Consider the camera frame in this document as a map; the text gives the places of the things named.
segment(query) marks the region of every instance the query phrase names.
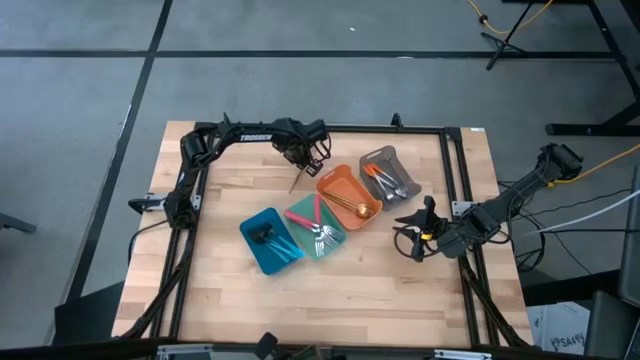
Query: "desk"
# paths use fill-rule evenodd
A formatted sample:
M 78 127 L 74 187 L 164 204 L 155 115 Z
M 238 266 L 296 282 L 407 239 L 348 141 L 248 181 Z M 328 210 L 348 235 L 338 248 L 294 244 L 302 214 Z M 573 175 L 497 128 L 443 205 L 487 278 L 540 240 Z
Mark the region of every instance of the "desk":
M 168 123 L 151 192 L 173 189 L 180 167 L 179 140 L 193 126 L 193 122 Z M 496 196 L 486 134 L 482 129 L 464 128 L 462 136 L 474 200 Z M 298 170 L 270 143 L 229 147 L 209 169 L 180 340 L 256 343 L 270 331 L 285 344 L 469 346 L 456 261 L 435 256 L 414 263 L 393 246 L 393 219 L 423 208 L 425 195 L 434 197 L 439 216 L 450 216 L 438 137 L 332 133 L 332 140 L 332 158 L 319 176 L 344 163 L 357 169 L 361 155 L 393 145 L 407 171 L 422 185 L 422 193 L 409 204 L 381 213 L 363 229 L 348 233 L 345 245 L 331 257 L 317 262 L 305 258 L 269 277 L 260 272 L 238 226 L 266 207 L 282 213 L 314 192 L 315 179 L 301 177 L 288 194 Z M 450 148 L 455 154 L 453 144 Z M 457 178 L 455 155 L 452 163 Z M 459 179 L 456 187 L 461 193 Z M 163 219 L 162 212 L 145 213 L 141 227 Z M 138 237 L 113 335 L 128 330 L 155 296 L 170 232 L 168 226 L 160 226 Z M 494 301 L 519 335 L 531 343 L 511 247 L 487 244 L 484 250 Z M 169 298 L 161 335 L 167 334 L 172 302 Z M 477 301 L 476 313 L 486 343 L 482 306 Z

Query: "utensil handle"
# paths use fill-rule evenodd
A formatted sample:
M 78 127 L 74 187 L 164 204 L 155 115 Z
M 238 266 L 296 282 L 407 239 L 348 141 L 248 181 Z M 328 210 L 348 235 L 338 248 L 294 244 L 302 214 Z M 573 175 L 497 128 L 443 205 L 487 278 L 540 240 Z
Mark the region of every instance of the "utensil handle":
M 358 208 L 356 206 L 353 206 L 351 204 L 347 204 L 345 202 L 342 202 L 342 200 L 338 200 L 338 199 L 331 199 L 331 201 L 335 202 L 336 204 L 342 206 L 343 208 L 347 209 L 347 210 L 351 210 L 351 211 L 357 211 Z
M 396 186 L 395 184 L 390 183 L 389 181 L 387 181 L 387 179 L 380 177 L 380 176 L 376 176 L 376 178 L 378 179 L 378 181 L 382 181 L 383 184 L 387 185 L 388 187 L 395 189 Z
M 316 224 L 322 225 L 322 199 L 316 194 L 313 198 L 313 212 L 316 214 Z
M 284 212 L 284 216 L 287 219 L 293 221 L 294 223 L 296 223 L 298 225 L 302 225 L 302 226 L 306 227 L 309 230 L 312 230 L 315 227 L 314 226 L 315 224 L 311 220 L 309 220 L 309 219 L 307 219 L 305 217 L 302 217 L 302 216 L 300 216 L 300 215 L 298 215 L 298 214 L 296 214 L 294 212 L 291 212 L 289 210 Z
M 396 186 L 396 187 L 400 186 L 400 185 L 398 184 L 398 182 L 396 181 L 396 179 L 392 178 L 392 177 L 391 177 L 391 175 L 389 175 L 389 174 L 387 174 L 386 172 L 384 172 L 384 171 L 380 168 L 380 166 L 378 166 L 378 164 L 373 163 L 371 166 L 372 166 L 372 167 L 373 167 L 373 168 L 378 172 L 378 174 L 382 175 L 382 176 L 383 176 L 383 177 L 385 177 L 387 180 L 389 180 L 390 182 L 392 182 L 394 186 Z
M 343 204 L 347 204 L 347 205 L 353 206 L 354 208 L 358 208 L 358 204 L 352 202 L 351 200 L 345 199 L 342 196 L 338 196 L 338 195 L 335 195 L 333 193 L 326 192 L 326 191 L 323 191 L 322 193 L 326 197 L 328 197 L 329 199 L 331 199 L 331 200 L 333 200 L 335 202 L 342 202 Z

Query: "gray floor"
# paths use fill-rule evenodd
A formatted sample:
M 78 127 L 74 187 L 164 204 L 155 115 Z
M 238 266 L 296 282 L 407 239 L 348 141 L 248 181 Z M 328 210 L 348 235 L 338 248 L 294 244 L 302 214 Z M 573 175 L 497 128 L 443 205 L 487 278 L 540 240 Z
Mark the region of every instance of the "gray floor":
M 478 0 L 494 26 L 522 9 Z M 640 36 L 617 1 L 598 2 L 633 64 Z M 160 0 L 0 0 L 0 48 L 146 49 Z M 176 0 L 161 49 L 488 50 L 465 0 Z M 552 6 L 513 39 L 529 50 L 606 50 L 586 7 Z M 636 139 L 550 138 L 548 122 L 597 123 L 632 100 L 608 61 L 412 59 L 158 59 L 89 274 L 85 293 L 126 274 L 126 248 L 139 216 L 126 202 L 143 195 L 167 120 L 303 121 L 484 127 L 498 178 L 518 179 L 538 149 L 566 143 L 588 168 Z M 39 224 L 34 235 L 0 232 L 0 347 L 48 341 L 53 308 L 71 275 L 79 244 L 114 150 L 141 59 L 0 59 L 0 211 Z M 536 195 L 531 211 L 590 198 L 630 182 L 633 155 L 574 185 Z M 539 217 L 548 224 L 587 214 L 604 200 Z M 624 225 L 626 207 L 593 227 Z M 515 234 L 530 227 L 517 222 Z M 592 272 L 619 265 L 621 235 L 566 234 L 566 246 Z M 537 238 L 516 236 L 518 252 Z M 564 279 L 585 274 L 548 240 L 539 270 Z M 523 284 L 543 277 L 523 274 Z

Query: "spoon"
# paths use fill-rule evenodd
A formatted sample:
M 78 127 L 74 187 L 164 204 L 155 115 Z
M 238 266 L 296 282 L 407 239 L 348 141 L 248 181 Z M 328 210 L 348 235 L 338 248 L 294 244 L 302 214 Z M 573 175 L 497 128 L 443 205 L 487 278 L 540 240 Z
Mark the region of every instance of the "spoon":
M 358 215 L 358 217 L 361 217 L 363 219 L 368 219 L 375 214 L 373 209 L 369 208 L 367 204 L 364 204 L 364 203 L 356 204 L 351 200 L 345 199 L 342 196 L 339 196 L 327 191 L 323 191 L 322 194 L 328 197 L 329 199 L 331 199 L 336 204 L 355 212 L 356 215 Z

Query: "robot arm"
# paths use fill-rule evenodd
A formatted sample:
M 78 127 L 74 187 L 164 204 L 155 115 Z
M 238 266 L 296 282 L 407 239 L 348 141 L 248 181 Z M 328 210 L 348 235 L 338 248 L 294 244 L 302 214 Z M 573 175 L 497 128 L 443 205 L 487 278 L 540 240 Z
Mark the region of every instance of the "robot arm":
M 218 141 L 209 146 L 205 138 L 213 136 Z M 329 139 L 329 147 L 324 141 Z M 231 123 L 226 114 L 219 124 L 207 124 L 196 128 L 180 140 L 182 165 L 178 183 L 163 203 L 172 228 L 189 229 L 195 221 L 191 194 L 200 170 L 218 159 L 231 144 L 238 142 L 272 142 L 273 147 L 285 159 L 309 175 L 315 176 L 322 169 L 322 161 L 331 157 L 331 139 L 323 120 L 308 125 L 282 118 L 270 124 Z M 311 150 L 320 155 L 314 159 Z
M 572 179 L 582 170 L 582 159 L 565 145 L 549 144 L 541 150 L 534 170 L 495 199 L 469 207 L 455 223 L 435 215 L 435 202 L 430 196 L 425 197 L 424 210 L 396 219 L 407 226 L 394 229 L 398 234 L 409 237 L 414 244 L 411 255 L 404 255 L 418 262 L 435 253 L 443 253 L 448 258 L 463 256 L 467 246 L 477 243 L 481 245 L 498 233 L 500 224 L 517 215 L 522 203 L 536 191 L 554 180 Z M 408 226 L 416 226 L 420 232 L 409 230 Z M 438 247 L 435 250 L 426 244 L 425 240 L 431 239 L 437 241 Z M 424 247 L 427 247 L 430 254 L 425 255 Z

